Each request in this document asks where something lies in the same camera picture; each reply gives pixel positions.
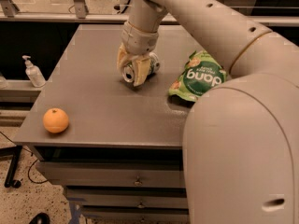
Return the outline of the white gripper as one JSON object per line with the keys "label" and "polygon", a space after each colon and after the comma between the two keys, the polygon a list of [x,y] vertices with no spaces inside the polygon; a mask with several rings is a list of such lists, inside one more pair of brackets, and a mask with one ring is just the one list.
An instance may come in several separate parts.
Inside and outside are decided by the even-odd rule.
{"label": "white gripper", "polygon": [[[129,21],[123,25],[121,32],[122,44],[118,49],[117,69],[119,72],[128,63],[132,54],[143,55],[155,49],[158,33],[142,32],[135,28]],[[133,61],[135,73],[134,86],[142,85],[150,70],[150,57],[142,56]]]}

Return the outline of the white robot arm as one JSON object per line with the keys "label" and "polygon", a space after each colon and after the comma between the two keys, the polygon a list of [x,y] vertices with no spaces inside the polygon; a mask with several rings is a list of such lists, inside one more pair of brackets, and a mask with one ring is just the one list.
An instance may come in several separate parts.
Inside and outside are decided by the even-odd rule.
{"label": "white robot arm", "polygon": [[155,48],[166,14],[231,76],[185,122],[191,224],[298,224],[297,46],[216,0],[134,0],[118,67]]}

